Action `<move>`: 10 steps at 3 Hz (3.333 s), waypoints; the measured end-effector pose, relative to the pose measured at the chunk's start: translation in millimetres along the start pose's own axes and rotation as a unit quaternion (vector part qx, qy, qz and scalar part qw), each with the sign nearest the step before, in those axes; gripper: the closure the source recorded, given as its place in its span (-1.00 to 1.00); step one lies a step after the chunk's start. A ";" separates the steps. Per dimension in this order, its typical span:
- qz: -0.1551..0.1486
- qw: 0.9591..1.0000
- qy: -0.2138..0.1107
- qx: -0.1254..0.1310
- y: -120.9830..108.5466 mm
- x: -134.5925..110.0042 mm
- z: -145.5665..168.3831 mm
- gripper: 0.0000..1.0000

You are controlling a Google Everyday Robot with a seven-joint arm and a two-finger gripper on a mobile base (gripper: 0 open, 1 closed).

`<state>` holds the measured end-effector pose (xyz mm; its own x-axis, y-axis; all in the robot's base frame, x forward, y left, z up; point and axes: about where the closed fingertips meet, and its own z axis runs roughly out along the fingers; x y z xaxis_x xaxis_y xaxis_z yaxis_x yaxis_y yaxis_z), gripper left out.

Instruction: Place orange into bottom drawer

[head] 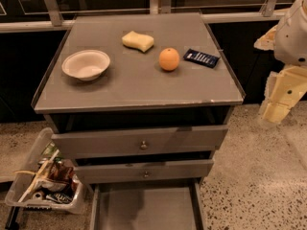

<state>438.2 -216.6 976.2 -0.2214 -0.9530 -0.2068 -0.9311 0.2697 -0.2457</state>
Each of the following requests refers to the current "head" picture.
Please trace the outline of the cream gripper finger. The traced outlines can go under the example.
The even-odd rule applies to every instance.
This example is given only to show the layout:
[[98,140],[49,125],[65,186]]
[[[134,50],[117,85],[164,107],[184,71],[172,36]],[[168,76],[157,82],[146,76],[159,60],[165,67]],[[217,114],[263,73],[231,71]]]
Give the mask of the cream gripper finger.
[[272,103],[265,99],[259,109],[259,114],[263,120],[270,123],[280,124],[290,113],[292,107],[282,103]]
[[254,47],[256,49],[263,51],[273,50],[275,33],[276,33],[276,26],[273,26],[265,34],[263,34],[255,41]]

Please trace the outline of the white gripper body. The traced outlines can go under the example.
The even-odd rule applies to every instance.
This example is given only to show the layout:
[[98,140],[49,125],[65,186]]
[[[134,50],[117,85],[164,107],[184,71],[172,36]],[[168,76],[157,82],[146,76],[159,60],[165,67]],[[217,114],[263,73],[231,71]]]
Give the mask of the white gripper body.
[[265,103],[292,108],[307,93],[307,68],[286,64],[279,72],[270,72]]

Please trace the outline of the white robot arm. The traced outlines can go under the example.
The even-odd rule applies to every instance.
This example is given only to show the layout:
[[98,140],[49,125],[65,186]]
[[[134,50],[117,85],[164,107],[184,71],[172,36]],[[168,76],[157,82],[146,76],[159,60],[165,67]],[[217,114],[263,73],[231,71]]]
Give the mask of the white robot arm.
[[307,92],[307,0],[295,0],[254,47],[273,50],[274,57],[284,64],[279,73],[270,73],[260,107],[263,120],[280,124]]

